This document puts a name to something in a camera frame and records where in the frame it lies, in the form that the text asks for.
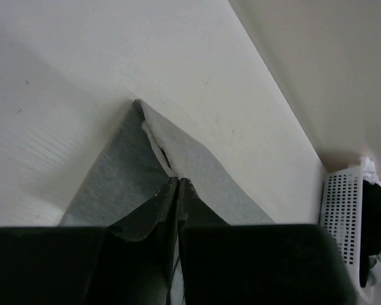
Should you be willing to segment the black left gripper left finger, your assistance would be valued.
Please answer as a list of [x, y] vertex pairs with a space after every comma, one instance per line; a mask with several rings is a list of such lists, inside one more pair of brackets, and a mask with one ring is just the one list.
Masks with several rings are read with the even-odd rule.
[[0, 304], [162, 304], [178, 180], [110, 226], [0, 227]]

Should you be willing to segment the grey tank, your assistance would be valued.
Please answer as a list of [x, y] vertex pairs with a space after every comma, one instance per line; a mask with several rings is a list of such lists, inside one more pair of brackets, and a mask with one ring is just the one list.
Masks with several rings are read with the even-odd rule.
[[374, 287], [381, 284], [381, 251], [378, 255], [369, 257], [367, 286]]
[[273, 222], [202, 143], [136, 99], [60, 225], [111, 225], [151, 198], [170, 177], [190, 179], [199, 197], [229, 224]]

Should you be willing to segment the white garment in basket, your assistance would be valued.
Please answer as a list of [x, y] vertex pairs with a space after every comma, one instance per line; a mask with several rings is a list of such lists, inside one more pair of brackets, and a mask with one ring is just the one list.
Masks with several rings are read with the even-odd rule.
[[377, 175], [375, 162], [367, 156], [361, 156], [359, 160], [361, 162], [363, 180], [367, 181], [371, 185], [376, 184], [381, 187], [381, 181]]

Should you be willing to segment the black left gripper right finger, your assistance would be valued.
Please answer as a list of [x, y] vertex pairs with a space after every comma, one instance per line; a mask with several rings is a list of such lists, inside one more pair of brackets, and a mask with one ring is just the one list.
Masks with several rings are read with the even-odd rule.
[[357, 301], [337, 244], [319, 225], [230, 225], [182, 179], [178, 233], [187, 304]]

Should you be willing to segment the white plastic laundry basket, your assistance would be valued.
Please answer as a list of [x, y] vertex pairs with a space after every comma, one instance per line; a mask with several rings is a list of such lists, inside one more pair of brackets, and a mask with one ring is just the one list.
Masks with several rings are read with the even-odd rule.
[[323, 182], [319, 223], [334, 238], [358, 296], [373, 303], [374, 288], [360, 285], [363, 171], [360, 165], [329, 173]]

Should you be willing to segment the black tank tops pile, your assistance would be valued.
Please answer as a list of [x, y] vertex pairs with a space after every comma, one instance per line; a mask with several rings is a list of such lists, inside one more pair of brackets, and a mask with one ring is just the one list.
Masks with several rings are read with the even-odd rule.
[[359, 282], [367, 286], [369, 257], [381, 251], [381, 187], [363, 182]]

